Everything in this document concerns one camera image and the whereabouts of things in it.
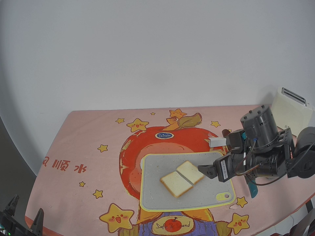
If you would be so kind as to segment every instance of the robotic arm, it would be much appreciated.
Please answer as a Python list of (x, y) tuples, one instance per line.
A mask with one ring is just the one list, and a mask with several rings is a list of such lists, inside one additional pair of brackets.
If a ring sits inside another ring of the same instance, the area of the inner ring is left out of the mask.
[[(234, 176), (245, 176), (255, 185), (267, 185), (283, 176), (309, 178), (315, 174), (315, 127), (303, 129), (294, 147), (290, 128), (279, 131), (269, 107), (250, 110), (241, 118), (243, 129), (226, 136), (229, 153), (211, 165), (198, 170), (207, 177), (226, 182)], [(257, 184), (257, 177), (273, 181)]]

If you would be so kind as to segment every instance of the cartoon character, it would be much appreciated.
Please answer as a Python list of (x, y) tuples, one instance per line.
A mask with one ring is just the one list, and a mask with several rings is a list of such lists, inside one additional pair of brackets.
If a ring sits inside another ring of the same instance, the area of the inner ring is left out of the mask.
[[(122, 182), (127, 192), (140, 199), (141, 159), (147, 154), (160, 153), (198, 153), (209, 151), (207, 141), (209, 135), (215, 134), (195, 126), (200, 124), (200, 113), (186, 116), (180, 109), (170, 110), (167, 127), (149, 127), (145, 131), (138, 130), (125, 141), (119, 156), (119, 169)], [(160, 139), (158, 134), (164, 130), (173, 136)], [(216, 147), (223, 154), (228, 152), (226, 146)], [(178, 212), (147, 212), (139, 206), (137, 222), (132, 229), (121, 228), (119, 236), (127, 235), (189, 235), (189, 236), (227, 236), (231, 229), (225, 221), (215, 222), (208, 209)]]
[(108, 212), (100, 216), (100, 220), (108, 224), (108, 231), (114, 233), (119, 228), (132, 229), (130, 218), (133, 210), (122, 210), (116, 204), (109, 206)]
[(238, 234), (242, 229), (247, 229), (250, 225), (247, 223), (249, 216), (240, 216), (237, 213), (233, 213), (232, 221), (227, 225), (228, 228), (232, 228), (234, 234)]

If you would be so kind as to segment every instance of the small red apple print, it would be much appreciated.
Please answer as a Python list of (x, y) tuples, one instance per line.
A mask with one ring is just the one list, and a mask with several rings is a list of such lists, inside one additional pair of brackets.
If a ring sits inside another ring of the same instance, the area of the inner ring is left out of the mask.
[(177, 220), (176, 217), (174, 219), (169, 219), (165, 222), (164, 228), (171, 233), (177, 232), (181, 229), (181, 222)]

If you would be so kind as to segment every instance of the white label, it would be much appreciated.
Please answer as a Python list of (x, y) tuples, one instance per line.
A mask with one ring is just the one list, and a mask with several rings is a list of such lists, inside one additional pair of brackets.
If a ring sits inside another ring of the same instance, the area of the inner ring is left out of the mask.
[(223, 173), (223, 178), (227, 179), (227, 170), (226, 170), (226, 166), (225, 166), (225, 161), (221, 161), (221, 168), (222, 168), (222, 173)]

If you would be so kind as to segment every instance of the teal handle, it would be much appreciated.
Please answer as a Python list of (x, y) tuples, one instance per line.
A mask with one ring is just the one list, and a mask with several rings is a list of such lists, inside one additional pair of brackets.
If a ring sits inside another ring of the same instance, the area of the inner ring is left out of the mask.
[(256, 197), (256, 195), (258, 194), (258, 188), (257, 185), (254, 185), (252, 182), (248, 182), (248, 189), (250, 190), (250, 196), (253, 199), (254, 197)]

